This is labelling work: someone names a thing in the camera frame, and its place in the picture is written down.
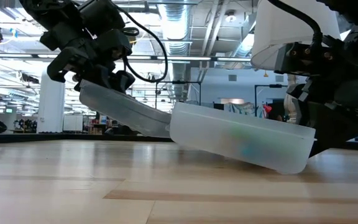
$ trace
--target clear plastic box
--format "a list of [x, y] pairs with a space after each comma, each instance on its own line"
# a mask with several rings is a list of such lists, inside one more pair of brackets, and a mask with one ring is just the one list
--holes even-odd
[[131, 96], [82, 80], [80, 102], [145, 136], [170, 137], [171, 114], [144, 105]]
[[315, 129], [176, 103], [170, 136], [181, 146], [204, 150], [277, 170], [301, 172], [314, 143]]

